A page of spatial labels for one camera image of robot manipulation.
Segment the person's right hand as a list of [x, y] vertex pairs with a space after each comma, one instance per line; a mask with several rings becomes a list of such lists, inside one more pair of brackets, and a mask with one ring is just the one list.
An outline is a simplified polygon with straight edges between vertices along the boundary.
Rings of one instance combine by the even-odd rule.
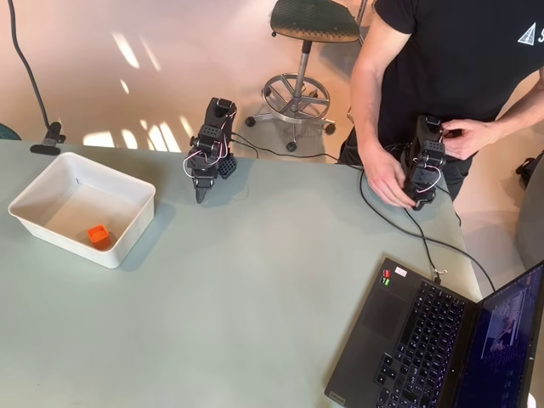
[[405, 174], [389, 155], [365, 164], [366, 178], [381, 200], [393, 207], [412, 208], [416, 203], [404, 192]]

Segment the person's left hand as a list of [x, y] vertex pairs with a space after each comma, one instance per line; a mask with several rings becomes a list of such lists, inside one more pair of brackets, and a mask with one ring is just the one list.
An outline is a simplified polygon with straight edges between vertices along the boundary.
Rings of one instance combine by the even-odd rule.
[[452, 120], [444, 122], [442, 128], [446, 155], [459, 160], [468, 159], [501, 137], [494, 122]]

